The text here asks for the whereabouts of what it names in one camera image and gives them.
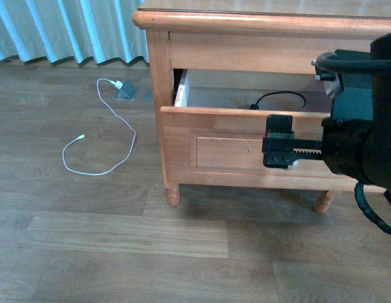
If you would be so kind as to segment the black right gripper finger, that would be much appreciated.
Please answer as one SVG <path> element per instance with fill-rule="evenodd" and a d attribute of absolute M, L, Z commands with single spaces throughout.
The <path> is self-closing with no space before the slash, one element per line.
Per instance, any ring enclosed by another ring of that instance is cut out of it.
<path fill-rule="evenodd" d="M 266 120 L 266 134 L 263 139 L 263 164 L 268 168 L 294 167 L 291 140 L 295 138 L 292 131 L 293 116 L 271 114 Z"/>

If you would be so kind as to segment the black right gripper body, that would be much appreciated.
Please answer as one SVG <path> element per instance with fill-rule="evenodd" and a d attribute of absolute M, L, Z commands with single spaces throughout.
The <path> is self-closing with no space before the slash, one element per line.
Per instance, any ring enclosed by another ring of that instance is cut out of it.
<path fill-rule="evenodd" d="M 363 119 L 346 122 L 324 119 L 319 159 L 337 175 L 368 182 L 369 178 L 363 168 L 363 149 L 372 126 L 371 121 Z"/>

